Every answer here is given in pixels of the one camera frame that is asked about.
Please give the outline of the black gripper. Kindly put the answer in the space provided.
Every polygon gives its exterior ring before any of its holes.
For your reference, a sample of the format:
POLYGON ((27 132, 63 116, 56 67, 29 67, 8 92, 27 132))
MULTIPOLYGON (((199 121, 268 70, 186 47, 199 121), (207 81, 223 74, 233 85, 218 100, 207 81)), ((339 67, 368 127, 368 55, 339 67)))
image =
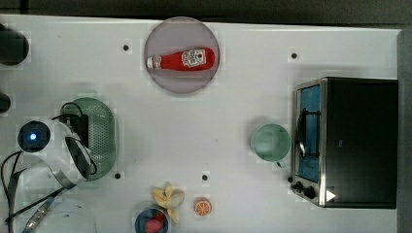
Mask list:
POLYGON ((87 147, 89 141, 89 134, 88 134, 88 116, 81 115, 81 116, 66 116, 63 120, 64 123, 68 124, 75 133, 78 134, 83 144, 87 147))

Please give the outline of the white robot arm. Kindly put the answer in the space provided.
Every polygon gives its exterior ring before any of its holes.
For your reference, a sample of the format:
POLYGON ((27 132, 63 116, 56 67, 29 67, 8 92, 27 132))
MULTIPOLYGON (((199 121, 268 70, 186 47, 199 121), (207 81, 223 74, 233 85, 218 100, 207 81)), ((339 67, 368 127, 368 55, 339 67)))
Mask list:
POLYGON ((8 233, 38 233, 47 217, 69 216, 80 206, 62 195, 97 171, 90 150, 60 116, 28 120, 17 131, 15 160, 1 182, 8 201, 8 233))

